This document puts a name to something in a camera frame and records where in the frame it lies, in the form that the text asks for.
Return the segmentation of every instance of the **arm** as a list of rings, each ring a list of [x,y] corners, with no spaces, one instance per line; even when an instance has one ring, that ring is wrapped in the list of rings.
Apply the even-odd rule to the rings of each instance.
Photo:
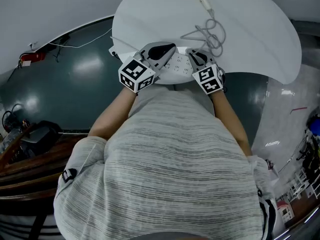
[[[219,90],[212,93],[210,96],[213,101],[215,116],[221,120],[224,126],[232,134],[243,153],[247,157],[252,156],[245,129],[228,102],[224,92]]]
[[[115,100],[102,112],[94,122],[88,136],[97,136],[105,140],[122,126],[128,119],[129,112],[135,102],[136,94],[124,87]]]

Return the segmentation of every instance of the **white wall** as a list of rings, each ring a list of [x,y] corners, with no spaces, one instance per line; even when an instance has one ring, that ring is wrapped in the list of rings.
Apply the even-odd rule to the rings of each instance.
[[[121,1],[0,0],[0,85],[29,43],[41,47],[78,26],[113,15]],[[320,22],[320,0],[274,1],[290,18]]]

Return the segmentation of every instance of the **person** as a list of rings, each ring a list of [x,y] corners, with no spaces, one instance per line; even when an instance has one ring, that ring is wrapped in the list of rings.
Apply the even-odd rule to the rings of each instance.
[[[224,92],[154,84],[125,87],[75,145],[54,216],[66,240],[260,240],[274,204]]]

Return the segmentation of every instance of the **gray cord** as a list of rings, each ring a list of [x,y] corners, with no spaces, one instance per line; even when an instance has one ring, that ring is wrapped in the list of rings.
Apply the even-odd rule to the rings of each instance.
[[[222,53],[224,52],[223,44],[226,40],[226,31],[225,28],[222,26],[222,24],[215,19],[215,12],[213,9],[208,10],[208,13],[210,14],[211,18],[207,19],[205,22],[205,27],[201,28],[199,25],[195,25],[196,30],[189,32],[187,34],[182,35],[180,38],[185,40],[195,40],[195,41],[203,41],[203,45],[195,52],[197,53],[200,51],[205,45],[208,46],[210,53],[214,57],[220,57]],[[220,41],[217,35],[210,33],[209,30],[213,30],[217,25],[220,26],[222,32],[223,32],[223,38]],[[203,34],[204,38],[196,38],[196,37],[187,37],[193,33],[200,32]],[[215,50],[220,50],[218,54],[214,54]]]

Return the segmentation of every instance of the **round white table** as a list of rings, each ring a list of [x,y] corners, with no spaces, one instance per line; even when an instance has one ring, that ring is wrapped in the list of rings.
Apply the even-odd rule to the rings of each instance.
[[[300,40],[287,16],[272,0],[208,1],[226,31],[223,54],[216,59],[226,73],[262,74],[283,84],[296,79],[302,58]],[[209,18],[199,0],[123,0],[113,19],[112,35],[139,50],[159,41],[198,48],[203,42],[183,40],[180,36],[195,30],[195,25],[204,26]],[[219,28],[212,32],[222,34]],[[113,43],[122,62],[136,52],[115,39]],[[166,72],[157,84],[192,80]]]

